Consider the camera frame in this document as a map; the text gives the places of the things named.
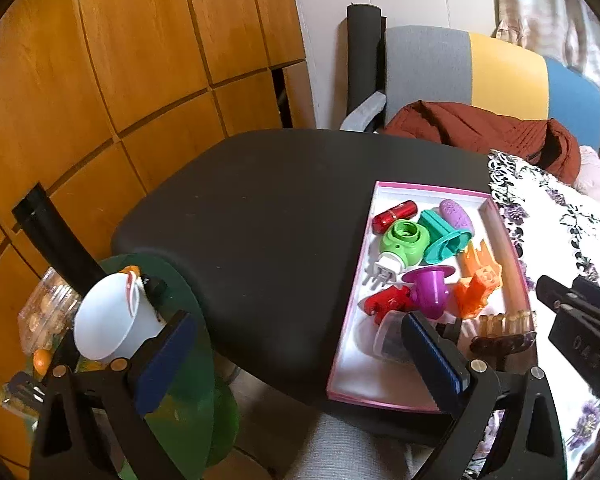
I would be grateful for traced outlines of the grey yellow blue chair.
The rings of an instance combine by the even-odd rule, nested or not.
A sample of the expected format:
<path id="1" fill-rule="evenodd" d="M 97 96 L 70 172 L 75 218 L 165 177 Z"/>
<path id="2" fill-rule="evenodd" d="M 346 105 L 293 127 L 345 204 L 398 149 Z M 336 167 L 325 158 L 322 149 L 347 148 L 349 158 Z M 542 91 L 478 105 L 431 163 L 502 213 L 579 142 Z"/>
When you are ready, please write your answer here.
<path id="1" fill-rule="evenodd" d="M 600 90 L 552 58 L 434 26 L 386 29 L 385 47 L 386 93 L 346 114 L 343 129 L 377 132 L 411 102 L 453 102 L 519 119 L 553 118 L 579 144 L 600 147 Z"/>

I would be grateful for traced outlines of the magenta plastic funnel cup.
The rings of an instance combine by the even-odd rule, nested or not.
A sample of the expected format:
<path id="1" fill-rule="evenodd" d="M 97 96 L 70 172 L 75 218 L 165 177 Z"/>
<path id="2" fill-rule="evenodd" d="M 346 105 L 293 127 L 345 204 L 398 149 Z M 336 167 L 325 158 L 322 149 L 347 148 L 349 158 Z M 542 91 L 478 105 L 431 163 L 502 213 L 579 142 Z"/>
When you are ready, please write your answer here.
<path id="1" fill-rule="evenodd" d="M 426 318 L 442 317 L 449 301 L 449 287 L 445 280 L 456 272 L 454 266 L 421 266 L 402 275 L 402 282 L 410 284 L 411 300 Z"/>

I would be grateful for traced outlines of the green round glass stand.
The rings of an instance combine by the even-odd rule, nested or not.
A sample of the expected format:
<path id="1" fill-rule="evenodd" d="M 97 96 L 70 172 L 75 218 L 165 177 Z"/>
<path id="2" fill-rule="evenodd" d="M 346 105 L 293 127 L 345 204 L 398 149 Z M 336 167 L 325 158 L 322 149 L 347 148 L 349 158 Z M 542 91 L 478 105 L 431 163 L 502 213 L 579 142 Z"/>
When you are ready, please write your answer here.
<path id="1" fill-rule="evenodd" d="M 154 302 L 168 320 L 178 310 L 193 315 L 197 333 L 158 410 L 145 417 L 162 447 L 187 479 L 200 479 L 233 448 L 239 429 L 238 407 L 230 388 L 215 373 L 213 350 L 197 297 L 170 263 L 149 254 L 117 255 L 100 262 L 108 272 L 139 266 L 166 283 Z"/>

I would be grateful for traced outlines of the pink shallow tray box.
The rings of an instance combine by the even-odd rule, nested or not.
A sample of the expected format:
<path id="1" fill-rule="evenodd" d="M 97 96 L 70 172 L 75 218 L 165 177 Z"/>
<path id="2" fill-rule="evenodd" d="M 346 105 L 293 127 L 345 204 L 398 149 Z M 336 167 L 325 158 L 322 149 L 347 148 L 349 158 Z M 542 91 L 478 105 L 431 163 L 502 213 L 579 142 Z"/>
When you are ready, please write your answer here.
<path id="1" fill-rule="evenodd" d="M 502 266 L 503 287 L 481 311 L 483 315 L 513 315 L 531 311 L 529 293 L 516 250 L 498 207 L 488 193 L 426 184 L 378 181 L 366 214 L 358 266 L 354 274 L 340 341 L 332 361 L 326 392 L 330 400 L 389 410 L 438 414 L 436 402 L 413 363 L 387 360 L 373 352 L 378 325 L 363 311 L 363 301 L 386 286 L 376 285 L 373 263 L 379 256 L 379 238 L 372 232 L 376 214 L 414 200 L 419 210 L 434 209 L 442 200 L 455 200 L 475 227 L 472 244 L 489 247 Z"/>

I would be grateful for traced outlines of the dark brown peg comb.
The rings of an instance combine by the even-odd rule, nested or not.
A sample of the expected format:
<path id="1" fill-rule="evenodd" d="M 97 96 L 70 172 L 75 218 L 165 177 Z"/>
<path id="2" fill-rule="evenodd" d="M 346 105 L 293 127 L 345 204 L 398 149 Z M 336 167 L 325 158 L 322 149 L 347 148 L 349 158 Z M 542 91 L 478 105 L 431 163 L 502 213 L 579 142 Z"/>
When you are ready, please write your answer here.
<path id="1" fill-rule="evenodd" d="M 483 360 L 498 372 L 523 370 L 536 341 L 531 310 L 480 314 L 468 320 L 445 315 L 432 326 L 443 339 L 455 344 L 464 358 Z"/>

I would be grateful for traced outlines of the rust red jacket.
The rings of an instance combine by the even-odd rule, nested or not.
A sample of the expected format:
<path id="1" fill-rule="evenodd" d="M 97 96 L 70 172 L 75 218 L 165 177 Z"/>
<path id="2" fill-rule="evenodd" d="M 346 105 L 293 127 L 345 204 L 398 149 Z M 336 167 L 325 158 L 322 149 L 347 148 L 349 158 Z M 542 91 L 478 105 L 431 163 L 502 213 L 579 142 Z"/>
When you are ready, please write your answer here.
<path id="1" fill-rule="evenodd" d="M 518 119 L 462 103 L 417 101 L 402 107 L 382 132 L 479 154 L 515 155 L 568 185 L 581 168 L 577 139 L 555 119 Z"/>

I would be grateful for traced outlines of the black rolled mat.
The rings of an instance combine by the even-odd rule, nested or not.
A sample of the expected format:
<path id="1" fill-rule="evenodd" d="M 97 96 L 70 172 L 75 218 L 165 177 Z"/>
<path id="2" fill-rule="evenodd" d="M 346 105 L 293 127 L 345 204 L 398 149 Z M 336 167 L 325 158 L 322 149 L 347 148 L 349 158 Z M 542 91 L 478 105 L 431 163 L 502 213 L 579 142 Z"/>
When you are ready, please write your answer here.
<path id="1" fill-rule="evenodd" d="M 386 19 L 377 6 L 347 7 L 347 116 L 374 93 L 386 93 Z"/>

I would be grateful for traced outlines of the red puzzle piece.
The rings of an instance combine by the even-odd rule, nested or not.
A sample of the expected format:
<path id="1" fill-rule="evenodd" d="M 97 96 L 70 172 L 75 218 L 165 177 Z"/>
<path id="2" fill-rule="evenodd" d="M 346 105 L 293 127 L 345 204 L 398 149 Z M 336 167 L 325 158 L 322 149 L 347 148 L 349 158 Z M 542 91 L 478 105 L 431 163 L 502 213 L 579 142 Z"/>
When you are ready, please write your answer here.
<path id="1" fill-rule="evenodd" d="M 367 297 L 363 302 L 363 311 L 372 316 L 377 325 L 381 324 L 389 312 L 410 312 L 417 309 L 407 285 L 392 285 Z"/>

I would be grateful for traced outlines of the grey black cylindrical container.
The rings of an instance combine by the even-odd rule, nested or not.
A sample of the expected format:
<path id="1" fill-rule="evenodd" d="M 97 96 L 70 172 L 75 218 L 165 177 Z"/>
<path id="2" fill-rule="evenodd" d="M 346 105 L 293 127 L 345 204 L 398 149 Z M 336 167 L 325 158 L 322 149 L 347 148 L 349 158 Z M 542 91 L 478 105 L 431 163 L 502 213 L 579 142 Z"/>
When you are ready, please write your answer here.
<path id="1" fill-rule="evenodd" d="M 405 347 L 401 335 L 405 317 L 405 312 L 390 311 L 382 319 L 373 343 L 376 358 L 399 364 L 412 362 L 411 353 Z"/>

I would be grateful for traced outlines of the red small cylinder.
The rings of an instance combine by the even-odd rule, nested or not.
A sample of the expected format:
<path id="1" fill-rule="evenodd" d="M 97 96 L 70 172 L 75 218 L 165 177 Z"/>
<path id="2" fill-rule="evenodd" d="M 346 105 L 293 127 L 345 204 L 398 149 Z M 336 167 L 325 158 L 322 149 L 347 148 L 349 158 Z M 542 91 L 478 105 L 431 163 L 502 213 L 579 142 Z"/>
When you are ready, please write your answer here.
<path id="1" fill-rule="evenodd" d="M 394 222 L 410 220 L 418 213 L 418 207 L 412 200 L 397 204 L 376 216 L 372 220 L 372 232 L 376 235 L 384 234 Z"/>

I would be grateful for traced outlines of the clear plastic fruit container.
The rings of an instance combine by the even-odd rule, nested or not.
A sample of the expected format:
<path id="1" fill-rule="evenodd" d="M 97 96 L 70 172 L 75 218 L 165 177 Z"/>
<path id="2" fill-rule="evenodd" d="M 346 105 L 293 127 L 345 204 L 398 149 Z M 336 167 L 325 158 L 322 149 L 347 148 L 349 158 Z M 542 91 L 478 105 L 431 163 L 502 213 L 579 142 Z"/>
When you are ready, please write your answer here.
<path id="1" fill-rule="evenodd" d="M 50 266 L 18 313 L 20 344 L 26 356 L 50 350 L 72 327 L 82 297 Z"/>

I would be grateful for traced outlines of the teal green spool toy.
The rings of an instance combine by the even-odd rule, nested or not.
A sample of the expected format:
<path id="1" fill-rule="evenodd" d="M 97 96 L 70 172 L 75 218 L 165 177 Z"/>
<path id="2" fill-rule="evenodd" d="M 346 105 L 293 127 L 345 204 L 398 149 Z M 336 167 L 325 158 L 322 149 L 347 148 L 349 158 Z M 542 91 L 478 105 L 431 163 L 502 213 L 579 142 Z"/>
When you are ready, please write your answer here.
<path id="1" fill-rule="evenodd" d="M 472 239 L 471 230 L 454 228 L 431 209 L 423 210 L 417 223 L 429 233 L 430 243 L 424 251 L 422 260 L 430 266 L 456 256 Z"/>

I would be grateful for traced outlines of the pink blanket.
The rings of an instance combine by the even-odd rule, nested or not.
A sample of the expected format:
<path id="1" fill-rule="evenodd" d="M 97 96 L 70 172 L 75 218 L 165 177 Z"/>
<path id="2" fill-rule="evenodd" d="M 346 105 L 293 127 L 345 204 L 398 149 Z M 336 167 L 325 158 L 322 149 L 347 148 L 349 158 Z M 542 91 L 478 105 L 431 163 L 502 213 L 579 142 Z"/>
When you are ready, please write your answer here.
<path id="1" fill-rule="evenodd" d="M 581 194 L 600 200 L 600 156 L 594 148 L 580 146 L 580 171 L 573 187 Z"/>

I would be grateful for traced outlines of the orange comb-like plastic piece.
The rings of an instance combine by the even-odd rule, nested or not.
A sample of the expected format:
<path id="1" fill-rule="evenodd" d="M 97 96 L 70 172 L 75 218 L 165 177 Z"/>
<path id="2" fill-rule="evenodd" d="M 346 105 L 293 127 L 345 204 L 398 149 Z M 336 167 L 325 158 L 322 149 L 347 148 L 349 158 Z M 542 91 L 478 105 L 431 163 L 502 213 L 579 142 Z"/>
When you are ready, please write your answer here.
<path id="1" fill-rule="evenodd" d="M 470 240 L 467 247 L 458 254 L 458 261 L 465 278 L 470 278 L 479 269 L 490 268 L 495 274 L 495 287 L 502 287 L 502 266 L 493 257 L 485 240 L 478 247 Z"/>

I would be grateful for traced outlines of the wooden panel cabinet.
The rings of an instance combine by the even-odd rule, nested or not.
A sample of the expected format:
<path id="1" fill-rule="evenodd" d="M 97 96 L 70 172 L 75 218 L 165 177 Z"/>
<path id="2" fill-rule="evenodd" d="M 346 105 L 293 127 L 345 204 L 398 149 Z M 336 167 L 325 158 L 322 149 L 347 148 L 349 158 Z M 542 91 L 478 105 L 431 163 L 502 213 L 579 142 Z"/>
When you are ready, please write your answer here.
<path id="1" fill-rule="evenodd" d="M 0 17 L 0 380 L 46 260 L 40 184 L 98 258 L 138 201 L 229 136 L 314 122 L 296 0 L 14 0 Z"/>

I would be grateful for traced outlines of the purple oval brush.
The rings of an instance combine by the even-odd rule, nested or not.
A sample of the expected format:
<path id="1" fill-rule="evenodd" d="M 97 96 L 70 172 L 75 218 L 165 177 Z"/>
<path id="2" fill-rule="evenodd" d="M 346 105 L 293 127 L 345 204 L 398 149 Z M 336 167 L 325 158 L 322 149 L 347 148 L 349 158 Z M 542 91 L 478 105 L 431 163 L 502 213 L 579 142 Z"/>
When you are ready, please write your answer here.
<path id="1" fill-rule="evenodd" d="M 442 200 L 439 205 L 440 217 L 456 230 L 469 231 L 475 235 L 475 228 L 468 213 L 455 200 Z"/>

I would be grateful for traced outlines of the white cup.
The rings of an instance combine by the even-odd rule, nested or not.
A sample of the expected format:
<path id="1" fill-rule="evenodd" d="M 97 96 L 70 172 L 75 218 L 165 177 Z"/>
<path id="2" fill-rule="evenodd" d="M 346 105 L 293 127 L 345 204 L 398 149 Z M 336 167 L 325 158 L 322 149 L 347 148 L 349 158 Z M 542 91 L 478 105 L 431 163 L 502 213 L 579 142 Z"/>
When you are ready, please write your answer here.
<path id="1" fill-rule="evenodd" d="M 150 303 L 132 266 L 109 274 L 83 298 L 74 317 L 73 337 L 85 359 L 109 364 L 131 359 L 140 346 L 154 338 L 166 322 Z"/>

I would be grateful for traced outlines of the beige curtain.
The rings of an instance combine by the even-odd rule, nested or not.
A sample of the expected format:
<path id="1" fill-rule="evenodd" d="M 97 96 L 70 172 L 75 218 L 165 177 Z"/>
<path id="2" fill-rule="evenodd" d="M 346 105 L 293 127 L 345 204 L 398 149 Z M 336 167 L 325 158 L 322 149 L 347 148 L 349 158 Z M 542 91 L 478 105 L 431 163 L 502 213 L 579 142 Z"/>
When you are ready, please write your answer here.
<path id="1" fill-rule="evenodd" d="M 584 0 L 498 0 L 495 37 L 554 58 L 600 90 L 600 21 Z"/>

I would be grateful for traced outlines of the green camera-shaped plug toy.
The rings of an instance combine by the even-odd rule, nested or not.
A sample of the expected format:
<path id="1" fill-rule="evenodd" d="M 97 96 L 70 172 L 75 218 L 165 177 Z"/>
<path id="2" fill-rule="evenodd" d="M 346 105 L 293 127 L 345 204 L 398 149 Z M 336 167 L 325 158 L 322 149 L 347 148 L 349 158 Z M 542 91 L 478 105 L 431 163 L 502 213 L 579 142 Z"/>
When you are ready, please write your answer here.
<path id="1" fill-rule="evenodd" d="M 399 219 L 379 239 L 379 252 L 370 266 L 370 287 L 393 284 L 418 266 L 430 244 L 429 231 L 417 222 Z"/>

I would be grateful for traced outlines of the white floral embroidered tablecloth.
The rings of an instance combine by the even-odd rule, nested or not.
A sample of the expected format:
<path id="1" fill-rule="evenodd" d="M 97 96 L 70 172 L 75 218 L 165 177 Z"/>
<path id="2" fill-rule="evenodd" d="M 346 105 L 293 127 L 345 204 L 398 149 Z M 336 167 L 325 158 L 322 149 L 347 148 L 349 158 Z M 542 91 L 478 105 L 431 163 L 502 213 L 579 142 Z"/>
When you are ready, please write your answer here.
<path id="1" fill-rule="evenodd" d="M 574 479 L 600 432 L 600 399 L 548 339 L 555 315 L 534 289 L 542 275 L 565 286 L 583 276 L 600 286 L 600 201 L 514 155 L 492 151 L 486 168 L 492 200 L 527 280 L 536 354 L 556 405 L 567 477 Z"/>

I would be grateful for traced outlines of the orange linked cube blocks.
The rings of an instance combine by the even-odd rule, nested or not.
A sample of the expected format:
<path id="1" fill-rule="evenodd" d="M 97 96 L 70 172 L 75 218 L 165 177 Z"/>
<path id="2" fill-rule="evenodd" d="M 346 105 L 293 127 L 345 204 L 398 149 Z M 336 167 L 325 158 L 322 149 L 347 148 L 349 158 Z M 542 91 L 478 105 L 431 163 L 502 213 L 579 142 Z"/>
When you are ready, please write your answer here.
<path id="1" fill-rule="evenodd" d="M 471 278 L 461 278 L 453 287 L 460 318 L 475 318 L 488 304 L 492 292 L 502 287 L 501 274 L 492 266 L 475 270 Z"/>

